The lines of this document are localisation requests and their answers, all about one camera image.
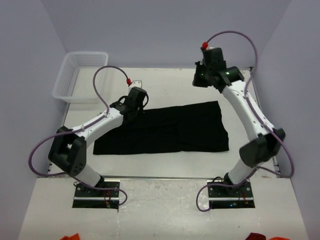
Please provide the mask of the black t shirt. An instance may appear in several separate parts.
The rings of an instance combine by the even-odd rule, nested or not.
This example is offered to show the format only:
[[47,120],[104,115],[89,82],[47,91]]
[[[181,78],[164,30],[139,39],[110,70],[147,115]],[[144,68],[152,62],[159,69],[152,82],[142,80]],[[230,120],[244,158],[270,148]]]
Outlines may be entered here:
[[144,110],[94,142],[94,155],[229,151],[217,101]]

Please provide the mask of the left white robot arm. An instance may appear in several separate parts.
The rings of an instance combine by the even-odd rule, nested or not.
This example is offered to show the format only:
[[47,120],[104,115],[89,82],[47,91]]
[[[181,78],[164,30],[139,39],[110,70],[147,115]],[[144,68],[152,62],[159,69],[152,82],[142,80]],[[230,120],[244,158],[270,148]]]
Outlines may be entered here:
[[48,159],[70,177],[86,186],[92,196],[103,193],[104,178],[87,164],[87,148],[109,131],[131,122],[143,111],[147,92],[133,87],[127,96],[112,103],[109,108],[88,122],[57,130]]

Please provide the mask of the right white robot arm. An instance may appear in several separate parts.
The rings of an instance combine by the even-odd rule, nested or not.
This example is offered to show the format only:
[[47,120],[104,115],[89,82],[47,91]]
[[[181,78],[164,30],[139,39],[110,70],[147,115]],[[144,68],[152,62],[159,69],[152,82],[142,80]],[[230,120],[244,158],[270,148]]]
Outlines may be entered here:
[[200,49],[203,58],[195,63],[193,86],[218,90],[235,110],[249,140],[239,149],[240,159],[226,174],[223,184],[224,193],[233,197],[241,191],[243,181],[278,153],[286,134],[262,113],[248,92],[241,71],[236,66],[227,67],[221,48],[204,43]]

